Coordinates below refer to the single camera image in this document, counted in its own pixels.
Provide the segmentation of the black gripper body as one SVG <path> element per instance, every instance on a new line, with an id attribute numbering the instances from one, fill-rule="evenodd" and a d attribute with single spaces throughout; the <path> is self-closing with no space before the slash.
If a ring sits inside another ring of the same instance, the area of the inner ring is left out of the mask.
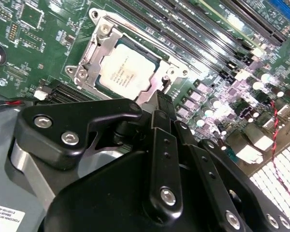
<path id="1" fill-rule="evenodd" d="M 145 212 L 148 157 L 118 158 L 63 189 L 51 203 L 43 232 L 218 232 L 209 200 L 195 173 L 180 166 L 183 212 L 159 224 Z"/>

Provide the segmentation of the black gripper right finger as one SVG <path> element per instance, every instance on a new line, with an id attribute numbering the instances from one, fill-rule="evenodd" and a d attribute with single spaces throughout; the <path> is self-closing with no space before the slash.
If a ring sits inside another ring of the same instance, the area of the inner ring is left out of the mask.
<path id="1" fill-rule="evenodd" d="M 164 95 L 178 141 L 183 213 L 166 232 L 290 232 L 290 220 L 211 140 L 197 142 Z"/>

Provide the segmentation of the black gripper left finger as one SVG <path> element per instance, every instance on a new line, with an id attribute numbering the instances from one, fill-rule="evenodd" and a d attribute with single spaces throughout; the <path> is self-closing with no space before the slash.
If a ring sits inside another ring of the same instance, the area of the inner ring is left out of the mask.
<path id="1" fill-rule="evenodd" d="M 155 222 L 183 212 L 177 138 L 157 91 L 148 110 L 129 99 L 40 104 L 21 110 L 11 163 L 21 171 L 46 213 L 67 186 L 118 158 L 148 157 L 143 207 Z"/>

